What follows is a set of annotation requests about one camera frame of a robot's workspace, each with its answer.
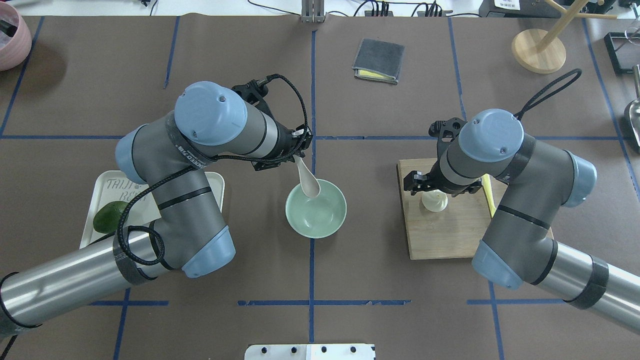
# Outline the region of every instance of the brown table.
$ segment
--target brown table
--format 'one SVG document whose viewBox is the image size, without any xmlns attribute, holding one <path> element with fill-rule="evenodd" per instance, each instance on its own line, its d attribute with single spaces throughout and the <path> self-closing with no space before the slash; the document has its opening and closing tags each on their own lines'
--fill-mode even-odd
<svg viewBox="0 0 640 360">
<path fill-rule="evenodd" d="M 348 215 L 335 235 L 303 238 L 284 215 L 293 164 L 254 172 L 221 161 L 207 170 L 227 182 L 223 212 L 237 249 L 229 265 L 195 280 L 164 275 L 51 320 L 18 337 L 9 359 L 242 359 L 249 344 L 308 342 L 375 343 L 378 359 L 637 359 L 636 335 L 533 286 L 494 287 L 469 259 L 409 260 L 395 170 L 399 159 L 436 155 L 425 139 L 432 121 L 518 111 L 580 67 L 576 84 L 524 117 L 528 133 L 598 169 L 593 194 L 560 211 L 554 234 L 640 274 L 640 156 L 622 121 L 635 93 L 602 41 L 628 21 L 574 21 L 560 36 L 566 64 L 544 76 L 521 68 L 510 43 L 549 20 L 26 20 L 33 52 L 0 72 L 0 273 L 76 250 L 93 183 L 116 168 L 117 140 L 200 80 L 287 76 L 313 114 L 307 165 L 342 189 Z M 406 46 L 397 86 L 353 77 L 364 37 Z M 295 95 L 284 83 L 270 89 L 276 118 L 298 125 Z"/>
</svg>

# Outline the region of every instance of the gray cloth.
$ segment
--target gray cloth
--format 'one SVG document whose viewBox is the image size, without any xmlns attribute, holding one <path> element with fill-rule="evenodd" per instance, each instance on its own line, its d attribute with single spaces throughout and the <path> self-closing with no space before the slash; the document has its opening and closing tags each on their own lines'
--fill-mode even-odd
<svg viewBox="0 0 640 360">
<path fill-rule="evenodd" d="M 403 45 L 365 38 L 360 43 L 352 68 L 357 78 L 397 84 L 403 55 Z M 359 70 L 375 72 L 383 75 L 384 78 L 366 76 Z"/>
</svg>

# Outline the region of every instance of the metal ladle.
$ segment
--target metal ladle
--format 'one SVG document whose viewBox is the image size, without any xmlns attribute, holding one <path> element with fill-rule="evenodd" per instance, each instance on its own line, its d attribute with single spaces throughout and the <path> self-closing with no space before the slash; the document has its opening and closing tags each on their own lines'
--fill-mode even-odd
<svg viewBox="0 0 640 360">
<path fill-rule="evenodd" d="M 302 187 L 302 192 L 311 198 L 315 198 L 320 194 L 320 184 L 316 177 L 311 174 L 311 171 L 305 165 L 305 162 L 302 159 L 294 155 L 294 160 L 296 161 L 296 166 L 298 166 L 298 175 L 300 176 L 300 187 Z"/>
<path fill-rule="evenodd" d="M 636 84 L 636 100 L 627 105 L 625 109 L 625 116 L 629 123 L 631 123 L 631 129 L 633 129 L 636 136 L 636 143 L 640 147 L 640 136 L 638 131 L 640 130 L 640 65 L 634 66 L 634 83 Z"/>
</svg>

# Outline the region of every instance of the white round object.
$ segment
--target white round object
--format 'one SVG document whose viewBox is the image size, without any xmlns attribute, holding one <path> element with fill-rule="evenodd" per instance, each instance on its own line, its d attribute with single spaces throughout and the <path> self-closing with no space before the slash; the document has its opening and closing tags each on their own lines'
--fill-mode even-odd
<svg viewBox="0 0 640 360">
<path fill-rule="evenodd" d="M 422 205 L 434 213 L 439 213 L 447 207 L 449 198 L 447 194 L 440 190 L 433 190 L 430 192 L 422 193 Z"/>
</svg>

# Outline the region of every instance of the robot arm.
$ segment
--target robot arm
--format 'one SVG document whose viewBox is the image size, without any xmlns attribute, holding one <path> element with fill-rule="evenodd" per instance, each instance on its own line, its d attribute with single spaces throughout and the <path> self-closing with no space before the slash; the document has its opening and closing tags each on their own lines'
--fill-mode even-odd
<svg viewBox="0 0 640 360">
<path fill-rule="evenodd" d="M 438 148 L 429 174 L 409 173 L 404 189 L 457 195 L 483 174 L 508 185 L 476 250 L 474 269 L 512 290 L 524 281 L 537 285 L 640 333 L 640 277 L 546 237 L 561 206 L 577 206 L 591 193 L 595 167 L 527 135 L 504 110 L 483 111 L 469 123 L 449 120 L 438 143 L 455 127 L 459 134 L 449 134 L 453 140 Z"/>
<path fill-rule="evenodd" d="M 294 153 L 303 156 L 310 145 L 306 124 L 287 129 L 262 98 L 265 84 L 277 77 L 234 90 L 195 83 L 174 111 L 123 137 L 116 147 L 118 166 L 136 183 L 162 183 L 153 190 L 161 218 L 146 224 L 151 232 L 126 231 L 126 250 L 112 236 L 7 275 L 0 282 L 0 339 L 175 268 L 198 277 L 226 265 L 236 250 L 202 169 L 219 158 L 240 158 L 218 156 L 223 152 L 250 158 L 256 170 L 277 167 L 293 161 Z M 167 181 L 172 174 L 181 176 Z M 154 231 L 163 238 L 164 256 Z"/>
</svg>

